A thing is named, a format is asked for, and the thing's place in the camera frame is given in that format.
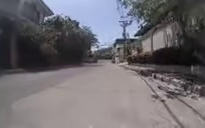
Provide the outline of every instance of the bush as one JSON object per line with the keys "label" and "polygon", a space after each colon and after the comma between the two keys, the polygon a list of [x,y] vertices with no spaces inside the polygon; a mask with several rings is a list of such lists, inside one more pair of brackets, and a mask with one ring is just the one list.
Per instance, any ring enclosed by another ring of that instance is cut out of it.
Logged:
{"label": "bush", "polygon": [[154,64],[161,65],[193,65],[199,64],[193,52],[183,48],[162,48],[153,53],[152,61]]}
{"label": "bush", "polygon": [[198,59],[190,51],[181,48],[162,48],[154,53],[146,52],[136,56],[128,56],[129,64],[158,64],[158,65],[193,65],[199,64]]}
{"label": "bush", "polygon": [[141,53],[139,55],[132,55],[127,57],[127,62],[129,64],[132,63],[140,63],[140,64],[148,64],[151,63],[151,52]]}

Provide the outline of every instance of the road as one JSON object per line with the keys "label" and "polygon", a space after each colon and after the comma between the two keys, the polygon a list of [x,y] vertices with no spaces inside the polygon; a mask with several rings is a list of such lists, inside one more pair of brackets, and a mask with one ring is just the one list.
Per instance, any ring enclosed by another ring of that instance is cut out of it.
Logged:
{"label": "road", "polygon": [[151,97],[151,89],[117,65],[0,76],[0,128],[201,128],[205,104]]}

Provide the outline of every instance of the sky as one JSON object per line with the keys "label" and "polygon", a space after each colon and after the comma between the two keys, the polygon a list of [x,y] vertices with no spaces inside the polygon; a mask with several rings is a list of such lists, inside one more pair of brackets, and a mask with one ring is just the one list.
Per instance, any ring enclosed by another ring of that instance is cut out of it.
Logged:
{"label": "sky", "polygon": [[[81,25],[91,27],[101,44],[113,44],[122,37],[116,0],[44,0],[55,14],[70,16]],[[131,37],[138,30],[133,23],[127,28]]]}

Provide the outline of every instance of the house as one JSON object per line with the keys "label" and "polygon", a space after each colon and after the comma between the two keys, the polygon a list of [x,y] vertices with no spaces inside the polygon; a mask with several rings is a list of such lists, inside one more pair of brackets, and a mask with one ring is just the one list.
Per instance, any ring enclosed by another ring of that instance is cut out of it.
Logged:
{"label": "house", "polygon": [[113,44],[113,53],[116,58],[116,62],[123,62],[125,60],[125,57],[128,54],[127,47],[129,47],[131,44],[133,44],[137,39],[123,39],[119,38],[115,40],[115,43]]}
{"label": "house", "polygon": [[0,0],[0,68],[16,68],[16,31],[22,25],[43,23],[53,12],[42,0]]}

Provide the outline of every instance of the concrete wall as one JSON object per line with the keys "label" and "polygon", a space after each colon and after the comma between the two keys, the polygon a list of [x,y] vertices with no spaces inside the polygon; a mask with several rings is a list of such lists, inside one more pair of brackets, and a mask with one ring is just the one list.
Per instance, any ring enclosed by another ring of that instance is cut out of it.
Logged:
{"label": "concrete wall", "polygon": [[175,32],[173,27],[175,23],[159,26],[156,30],[150,30],[142,39],[143,52],[152,52],[164,47],[175,45]]}

